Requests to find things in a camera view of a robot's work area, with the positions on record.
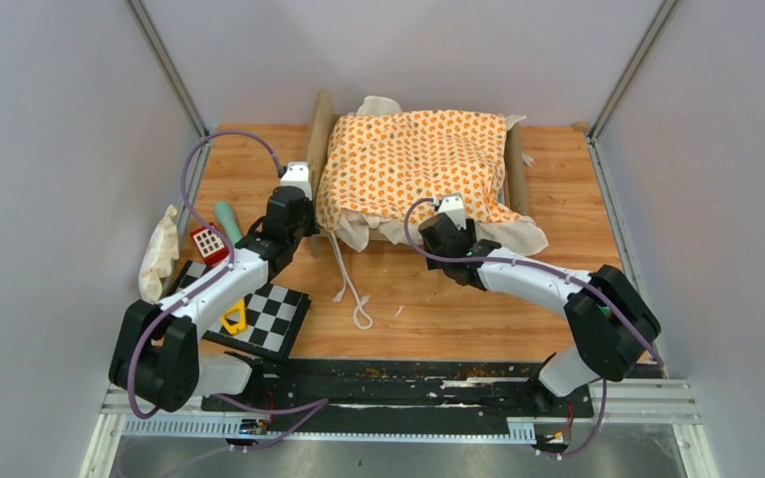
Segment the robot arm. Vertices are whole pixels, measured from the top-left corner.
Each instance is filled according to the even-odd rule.
[[[542,363],[527,393],[546,411],[576,388],[598,378],[620,381],[635,366],[643,347],[578,279],[600,290],[648,341],[660,333],[660,324],[638,292],[619,269],[604,265],[597,272],[552,266],[518,256],[499,243],[476,240],[473,221],[465,218],[464,201],[453,194],[442,198],[437,213],[424,221],[419,232],[427,252],[448,258],[489,257],[503,262],[448,263],[427,259],[431,269],[441,269],[458,284],[483,291],[502,292],[544,306],[564,316],[575,344]],[[509,259],[536,267],[512,265]],[[558,270],[561,276],[542,270]]]
[[[136,395],[163,410],[175,411],[193,395],[237,394],[244,390],[250,365],[228,355],[199,359],[197,343],[241,298],[285,269],[301,240],[316,232],[309,175],[306,163],[289,163],[280,186],[268,199],[265,216],[234,245],[232,264],[225,259],[193,284],[157,304],[136,301],[127,308],[110,365],[110,382],[127,387],[128,367],[139,337],[160,313],[171,309],[138,357]],[[215,280],[225,267],[226,272]],[[196,289],[210,282],[209,287],[194,295]]]

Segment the white wall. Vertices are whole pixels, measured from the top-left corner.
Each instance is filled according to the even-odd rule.
[[[0,1],[0,476],[76,476],[194,141],[121,1]]]
[[[602,145],[720,475],[765,476],[765,2],[683,2]]]
[[[300,123],[315,92],[593,121],[659,0],[143,0],[204,119]]]

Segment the white cable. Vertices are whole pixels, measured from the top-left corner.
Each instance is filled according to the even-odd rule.
[[[342,271],[342,290],[336,294],[336,297],[333,298],[333,302],[341,302],[347,286],[350,286],[351,292],[354,293],[354,299],[357,301],[357,306],[354,308],[354,325],[357,326],[358,329],[366,331],[374,326],[374,319],[372,319],[363,308],[363,306],[371,299],[371,296],[364,296],[360,299],[359,293],[357,292],[356,287],[354,287],[354,282],[351,281],[351,276],[348,275],[348,269],[345,267],[345,259],[342,258],[342,249],[339,247],[339,240],[336,239],[336,235],[332,232],[329,233],[329,237],[330,243],[333,244],[333,252],[336,254],[336,262],[339,263],[339,270]],[[359,314],[362,314],[368,319],[367,325],[363,326],[360,324]]]

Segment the black and white checkerboard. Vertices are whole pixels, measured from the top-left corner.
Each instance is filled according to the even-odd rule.
[[[188,287],[210,268],[188,261],[174,281],[172,291]],[[309,296],[282,286],[266,284],[245,297],[247,328],[232,336],[218,321],[205,339],[253,356],[284,361],[289,357],[309,309]]]

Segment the wooden surface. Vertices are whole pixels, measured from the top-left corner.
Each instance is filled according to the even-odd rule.
[[[284,163],[303,157],[304,125],[228,124],[264,137]],[[569,127],[524,127],[524,148],[535,158],[526,168],[530,210],[550,246],[538,259],[596,270],[620,259],[583,135]],[[228,201],[240,228],[265,212],[278,184],[268,154],[255,141],[218,138],[204,171],[195,207],[213,220],[213,204]],[[332,248],[313,258],[304,244],[294,262],[274,281],[310,295],[312,307],[293,357],[541,361],[572,343],[567,322],[521,299],[464,288],[425,262],[407,246],[372,243],[362,253],[343,244],[343,254],[360,295],[371,295],[366,311],[375,319],[368,331],[351,319],[350,291],[331,302],[342,287]],[[200,260],[191,240],[181,247],[181,263]],[[394,317],[403,306],[399,316]],[[222,351],[202,342],[203,353]]]

